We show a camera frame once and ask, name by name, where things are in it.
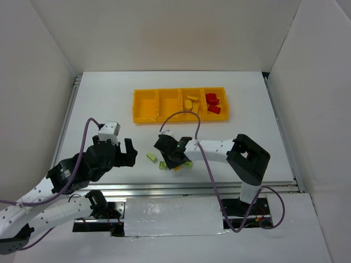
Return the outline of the light green rectangular lego brick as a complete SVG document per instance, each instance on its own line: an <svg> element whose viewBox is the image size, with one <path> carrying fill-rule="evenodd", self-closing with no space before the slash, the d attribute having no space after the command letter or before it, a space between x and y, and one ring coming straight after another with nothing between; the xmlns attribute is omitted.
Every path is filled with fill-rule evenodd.
<svg viewBox="0 0 351 263"><path fill-rule="evenodd" d="M187 161L183 163L183 166L187 167L187 168L191 168L193 166L193 163L191 161Z"/></svg>

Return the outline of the light green sloped lego brick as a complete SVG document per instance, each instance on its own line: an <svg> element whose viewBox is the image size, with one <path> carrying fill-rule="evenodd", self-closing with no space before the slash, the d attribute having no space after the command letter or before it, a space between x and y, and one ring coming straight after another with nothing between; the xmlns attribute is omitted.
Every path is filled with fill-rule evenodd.
<svg viewBox="0 0 351 263"><path fill-rule="evenodd" d="M157 157L153 153L147 153L147 158L151 160L153 163L157 162Z"/></svg>

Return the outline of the yellow oval lego brick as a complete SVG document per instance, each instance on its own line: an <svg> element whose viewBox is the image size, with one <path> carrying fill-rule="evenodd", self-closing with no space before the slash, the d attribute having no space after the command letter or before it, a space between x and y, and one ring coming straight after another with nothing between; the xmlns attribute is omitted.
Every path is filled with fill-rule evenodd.
<svg viewBox="0 0 351 263"><path fill-rule="evenodd" d="M184 101L184 108L186 110L191 110L193 108L193 102L191 100L189 100L189 99L186 99Z"/></svg>

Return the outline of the red curved lego brick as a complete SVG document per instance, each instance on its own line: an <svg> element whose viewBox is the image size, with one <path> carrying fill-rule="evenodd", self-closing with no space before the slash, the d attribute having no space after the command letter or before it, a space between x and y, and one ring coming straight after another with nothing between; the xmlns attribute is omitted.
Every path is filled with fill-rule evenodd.
<svg viewBox="0 0 351 263"><path fill-rule="evenodd" d="M216 105L209 105L208 111L219 115L221 112L221 108Z"/></svg>

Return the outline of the red rectangular lego brick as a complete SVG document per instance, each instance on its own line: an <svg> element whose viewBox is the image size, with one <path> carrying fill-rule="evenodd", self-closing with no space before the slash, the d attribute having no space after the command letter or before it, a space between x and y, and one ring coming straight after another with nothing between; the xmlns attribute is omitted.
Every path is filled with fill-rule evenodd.
<svg viewBox="0 0 351 263"><path fill-rule="evenodd" d="M217 98L211 98L211 99L208 99L208 100L207 100L207 103L208 103L209 105L214 105L214 106L218 105L219 102L220 102L220 100L217 99Z"/></svg>

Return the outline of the red oval lego brick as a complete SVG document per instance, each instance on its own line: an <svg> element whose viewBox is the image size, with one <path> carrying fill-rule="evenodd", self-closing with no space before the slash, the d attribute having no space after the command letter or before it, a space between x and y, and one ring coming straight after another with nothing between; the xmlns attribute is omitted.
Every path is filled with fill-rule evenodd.
<svg viewBox="0 0 351 263"><path fill-rule="evenodd" d="M217 95L215 93L207 93L207 94L205 94L205 97L206 97L206 101L208 103L214 102L217 100Z"/></svg>

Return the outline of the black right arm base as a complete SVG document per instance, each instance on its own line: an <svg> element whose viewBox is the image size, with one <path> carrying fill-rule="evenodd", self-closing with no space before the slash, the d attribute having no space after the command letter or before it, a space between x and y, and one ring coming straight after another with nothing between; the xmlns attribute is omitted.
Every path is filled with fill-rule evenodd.
<svg viewBox="0 0 351 263"><path fill-rule="evenodd" d="M239 198L222 199L229 221L235 228L239 228L249 207L248 204L241 202ZM259 197L250 210L244 228L272 227L273 223L270 216L268 201L264 197Z"/></svg>

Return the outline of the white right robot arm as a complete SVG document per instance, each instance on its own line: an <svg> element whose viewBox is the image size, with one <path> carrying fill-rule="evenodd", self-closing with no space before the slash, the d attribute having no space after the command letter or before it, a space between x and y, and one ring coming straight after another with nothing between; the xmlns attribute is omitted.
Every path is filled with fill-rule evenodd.
<svg viewBox="0 0 351 263"><path fill-rule="evenodd" d="M169 169L188 161L208 160L228 163L241 179L239 200L250 204L254 201L270 161L270 154L245 134L232 140L196 140L161 134L154 145Z"/></svg>

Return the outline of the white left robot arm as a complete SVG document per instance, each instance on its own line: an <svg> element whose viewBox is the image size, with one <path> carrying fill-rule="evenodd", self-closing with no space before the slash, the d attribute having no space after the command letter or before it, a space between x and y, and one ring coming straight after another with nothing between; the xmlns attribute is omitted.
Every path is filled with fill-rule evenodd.
<svg viewBox="0 0 351 263"><path fill-rule="evenodd" d="M31 238L67 221L105 216L109 205L99 190L91 190L56 208L50 205L98 181L112 168L133 167L138 152L130 138L124 143L125 153L119 143L94 136L93 145L86 151L60 161L15 205L1 210L1 254L25 250Z"/></svg>

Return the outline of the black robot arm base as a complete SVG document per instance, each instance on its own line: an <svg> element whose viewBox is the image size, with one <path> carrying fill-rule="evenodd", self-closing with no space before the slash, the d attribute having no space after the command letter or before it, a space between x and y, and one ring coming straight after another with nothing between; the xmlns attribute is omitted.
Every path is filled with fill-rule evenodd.
<svg viewBox="0 0 351 263"><path fill-rule="evenodd" d="M99 190L84 195L92 210L86 223L89 232L108 232L115 237L124 237L125 202L108 202Z"/></svg>

